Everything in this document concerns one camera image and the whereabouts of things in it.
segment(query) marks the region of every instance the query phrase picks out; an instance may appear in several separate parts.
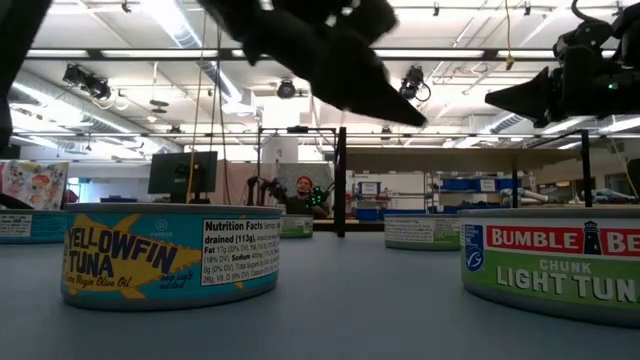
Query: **table surface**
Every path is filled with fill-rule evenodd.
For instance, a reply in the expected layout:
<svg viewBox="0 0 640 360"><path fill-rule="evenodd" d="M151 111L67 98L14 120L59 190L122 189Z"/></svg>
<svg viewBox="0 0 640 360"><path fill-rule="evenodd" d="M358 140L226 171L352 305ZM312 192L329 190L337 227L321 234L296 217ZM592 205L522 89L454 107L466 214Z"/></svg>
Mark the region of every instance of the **table surface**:
<svg viewBox="0 0 640 360"><path fill-rule="evenodd" d="M62 245L0 246L0 358L632 359L640 331L551 318L462 289L458 253L385 249L382 233L282 240L278 287L194 310L62 303Z"/></svg>

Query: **ceiling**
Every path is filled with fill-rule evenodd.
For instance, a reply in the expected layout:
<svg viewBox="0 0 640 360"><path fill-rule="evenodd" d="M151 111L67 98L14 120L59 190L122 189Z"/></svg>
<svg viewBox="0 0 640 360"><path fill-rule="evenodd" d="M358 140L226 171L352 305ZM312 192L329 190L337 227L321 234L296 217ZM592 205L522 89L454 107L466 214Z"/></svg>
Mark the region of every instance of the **ceiling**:
<svg viewBox="0 0 640 360"><path fill-rule="evenodd" d="M433 16L433 3L424 0L390 0L396 9L399 25L384 36L374 48L507 48L507 17L504 1L500 0L439 0L440 14ZM189 25L205 47L215 48L218 44L216 25L200 8L196 1L183 1L184 13ZM551 49L558 35L573 30L580 20L575 18L567 8L571 1L531 0L532 12L525 16L525 1L512 0L510 5L510 43L514 49L536 48ZM622 1L627 6L633 1ZM49 14L45 18L33 43L34 49L175 49L176 42L139 1L129 1L131 13L121 9L121 2L116 0L55 0ZM616 1L581 0L580 7L587 13L606 21L613 21L608 14L616 10ZM606 48L614 48L615 42L607 43ZM222 48L239 49L240 45L222 34ZM70 61L60 60L27 60L23 73L29 77L31 88L51 97L60 97L56 101L83 101L82 111L91 112L91 98L78 88L70 89L62 81L62 76ZM82 68L99 76L108 78L114 95L110 101L100 102L103 108L108 107L116 98L116 93L125 95L106 110L103 117L113 117L112 122L130 129L132 133L157 132L165 133L172 125L180 125L186 132L193 132L194 123L198 122L197 132L222 131L219 123L219 103L209 96L213 89L212 82L201 74L194 62L159 61L154 84L154 62L143 61L73 61ZM389 69L390 82L394 87L400 85L411 65L420 65L431 86L432 97L429 101L414 105L429 119L425 128L413 128L389 124L394 133L473 133L481 132L504 113L484 103L484 95L490 91L503 89L533 78L545 66L556 66L553 62L516 62L507 71L502 62L439 62L439 61L385 61ZM279 116L291 108L301 108L303 114L296 118L303 125L338 127L346 126L349 133L379 133L385 122L342 113L335 108L317 102L317 121L308 112L309 98L281 100L275 97L275 88L283 77L291 76L291 72L274 61L261 61L255 67L245 61L225 61L221 71L231 83L246 94L252 94L251 105L264 107L271 112L270 126L279 126ZM298 89L308 89L308 84L294 78ZM156 115L151 112L154 106L152 99L170 103L167 113ZM128 103L126 109L120 105ZM151 122L149 116L157 120ZM253 115L239 116L232 112L224 115L230 133L255 133L257 117ZM528 121L521 121L503 133L534 134L542 130L533 129ZM65 137L43 136L55 143L69 142ZM132 137L128 147L139 146L139 141ZM190 138L163 139L182 147L191 143ZM196 142L217 144L220 138L199 139ZM416 138L413 140L398 139L396 145L402 146L441 146L455 139ZM518 139L501 138L499 146L521 146ZM15 143L29 144L20 139ZM250 145L255 139L231 139L231 145ZM378 138L352 138L350 144L384 144ZM497 146L490 142L474 143L476 146Z"/></svg>

